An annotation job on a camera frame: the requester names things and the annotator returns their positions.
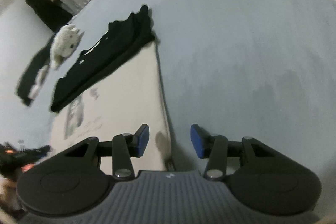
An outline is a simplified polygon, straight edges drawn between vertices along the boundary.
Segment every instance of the blue gripper pad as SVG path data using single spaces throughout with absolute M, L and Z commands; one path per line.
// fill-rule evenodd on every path
M 256 212 L 237 201 L 224 183 L 207 181 L 198 171 L 142 171 L 133 181 L 117 183 L 87 212 L 56 219 L 29 213 L 19 223 L 312 224 L 317 220 L 312 212 L 289 217 Z
M 190 139 L 195 149 L 197 156 L 202 159 L 204 158 L 204 140 L 197 132 L 195 125 L 190 127 Z
M 149 126 L 145 127 L 138 138 L 137 154 L 142 157 L 149 141 Z

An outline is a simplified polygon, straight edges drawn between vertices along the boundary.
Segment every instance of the folded black clothing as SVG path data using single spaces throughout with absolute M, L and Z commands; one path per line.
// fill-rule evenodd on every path
M 50 109 L 59 112 L 152 40 L 154 36 L 146 5 L 137 14 L 131 13 L 125 21 L 109 23 L 107 33 L 92 48 L 82 51 L 65 77 L 58 80 Z
M 58 32 L 72 18 L 72 14 L 51 0 L 26 0 L 26 3 L 53 32 Z
M 54 41 L 54 37 L 55 34 L 50 37 L 46 46 L 34 55 L 16 87 L 16 95 L 22 99 L 22 102 L 26 106 L 29 106 L 32 102 L 32 99 L 28 98 L 28 95 L 35 84 L 37 73 L 44 65 L 48 65 L 50 62 L 50 48 Z

